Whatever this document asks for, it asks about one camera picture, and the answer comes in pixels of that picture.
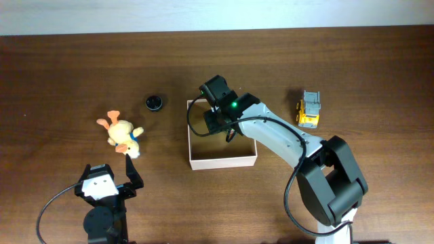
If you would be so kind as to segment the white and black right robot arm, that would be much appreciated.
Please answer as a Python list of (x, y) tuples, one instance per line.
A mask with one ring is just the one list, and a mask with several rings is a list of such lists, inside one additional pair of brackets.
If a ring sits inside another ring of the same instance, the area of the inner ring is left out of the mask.
[[(340, 137), (312, 136), (284, 121), (252, 94), (238, 96), (220, 75), (199, 87), (211, 109), (203, 118), (207, 135), (226, 133), (251, 138), (280, 156), (292, 168), (283, 195), (285, 212), (294, 225), (316, 243), (353, 243), (353, 218), (368, 192), (368, 184), (350, 146)], [(289, 208), (297, 183), (302, 202), (317, 221), (317, 231), (303, 227)]]

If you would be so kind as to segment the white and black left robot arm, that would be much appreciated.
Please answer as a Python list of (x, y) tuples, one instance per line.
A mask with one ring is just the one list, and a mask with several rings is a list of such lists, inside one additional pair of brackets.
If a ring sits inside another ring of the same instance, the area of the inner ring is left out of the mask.
[(130, 181), (116, 185), (110, 165), (86, 165), (74, 188), (75, 195), (92, 206), (83, 221), (89, 244), (130, 242), (125, 201), (134, 198), (144, 183), (129, 155), (125, 156), (125, 172)]

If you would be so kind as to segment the yellow and grey toy truck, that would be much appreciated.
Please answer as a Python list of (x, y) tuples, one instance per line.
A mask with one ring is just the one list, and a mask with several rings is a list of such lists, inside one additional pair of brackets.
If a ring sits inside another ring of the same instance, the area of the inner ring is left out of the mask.
[(317, 128), (321, 110), (320, 92), (304, 90), (302, 99), (297, 103), (296, 122), (299, 127)]

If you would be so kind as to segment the small black round cap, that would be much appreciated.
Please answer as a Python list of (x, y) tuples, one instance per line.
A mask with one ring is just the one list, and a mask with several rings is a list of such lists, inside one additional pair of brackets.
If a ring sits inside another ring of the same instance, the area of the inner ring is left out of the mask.
[(149, 96), (145, 100), (145, 106), (151, 111), (151, 112), (157, 112), (160, 111), (163, 107), (163, 100), (161, 97), (153, 95)]

